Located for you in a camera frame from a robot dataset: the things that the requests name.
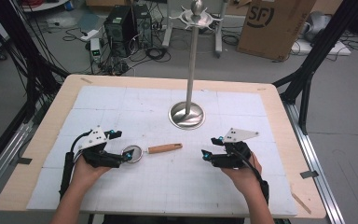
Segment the power strip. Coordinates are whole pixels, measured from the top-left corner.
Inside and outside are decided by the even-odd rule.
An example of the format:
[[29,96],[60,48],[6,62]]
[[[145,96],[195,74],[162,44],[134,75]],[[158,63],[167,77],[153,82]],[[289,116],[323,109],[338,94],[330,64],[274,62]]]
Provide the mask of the power strip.
[[95,36],[96,34],[98,34],[97,30],[91,30],[90,32],[87,33],[87,35],[83,35],[82,37],[80,37],[80,39],[82,40],[89,40],[91,39],[93,36]]

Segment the white paper sheet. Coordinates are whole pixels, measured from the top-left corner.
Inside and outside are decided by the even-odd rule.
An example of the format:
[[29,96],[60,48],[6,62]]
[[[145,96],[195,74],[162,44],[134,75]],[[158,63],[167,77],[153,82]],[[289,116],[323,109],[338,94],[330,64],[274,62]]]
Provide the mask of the white paper sheet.
[[54,210],[59,203],[64,154],[74,140],[97,125],[122,131],[105,147],[119,154],[129,145],[148,147],[182,143],[183,148],[147,154],[102,176],[86,195],[81,209],[99,213],[165,214],[235,217],[248,214],[243,197],[220,169],[202,159],[201,149],[225,153],[211,143],[228,129],[259,132],[246,141],[263,165],[269,182],[269,209],[276,217],[296,215],[296,207],[282,168],[262,100],[255,93],[193,91],[205,123],[196,130],[175,128],[168,119],[172,105],[184,101],[185,91],[84,87],[62,125],[27,209]]

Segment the sf logo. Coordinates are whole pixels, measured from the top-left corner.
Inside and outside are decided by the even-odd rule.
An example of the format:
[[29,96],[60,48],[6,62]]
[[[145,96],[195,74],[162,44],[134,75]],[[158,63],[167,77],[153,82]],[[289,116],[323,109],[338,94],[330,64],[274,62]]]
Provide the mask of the sf logo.
[[247,24],[253,28],[263,28],[271,22],[273,16],[273,7],[267,8],[254,6],[251,8],[251,13],[247,19]]

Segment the person's left hand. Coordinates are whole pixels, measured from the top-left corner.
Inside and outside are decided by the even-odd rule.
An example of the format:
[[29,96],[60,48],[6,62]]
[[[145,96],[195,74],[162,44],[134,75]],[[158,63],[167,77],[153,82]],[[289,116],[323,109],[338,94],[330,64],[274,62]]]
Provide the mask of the person's left hand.
[[103,166],[94,168],[90,164],[86,163],[83,156],[80,156],[75,164],[75,170],[70,187],[87,192],[87,190],[94,185],[100,176],[110,169],[110,167]]

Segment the gray floor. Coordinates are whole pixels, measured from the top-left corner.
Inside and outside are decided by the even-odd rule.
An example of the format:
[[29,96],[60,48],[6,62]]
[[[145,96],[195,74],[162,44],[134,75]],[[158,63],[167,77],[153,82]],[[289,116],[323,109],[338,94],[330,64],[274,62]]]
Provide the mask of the gray floor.
[[[82,11],[73,13],[79,17]],[[238,22],[241,24],[241,19],[233,19],[230,25]],[[49,49],[69,71],[85,70],[90,63],[84,44],[64,42],[64,35],[64,31],[45,34]],[[190,38],[189,33],[183,31],[172,36],[187,43]],[[273,63],[238,53],[235,47],[226,44],[217,59],[212,54],[213,37],[200,38],[196,79],[271,83],[296,71],[305,59],[291,56],[284,63]],[[188,50],[183,48],[187,45],[182,40],[174,40],[169,49],[172,55],[169,62],[143,63],[125,76],[187,78]],[[12,61],[0,61],[0,135],[24,102],[24,90]],[[311,88],[308,130],[346,223],[358,223],[358,51],[349,57],[338,57],[336,62],[325,60],[317,71]],[[12,169],[9,166],[0,180],[0,191]],[[48,222],[50,217],[51,213],[0,212],[0,223],[41,223]],[[81,222],[86,223],[86,218],[82,216]],[[291,221],[328,223],[327,219]]]

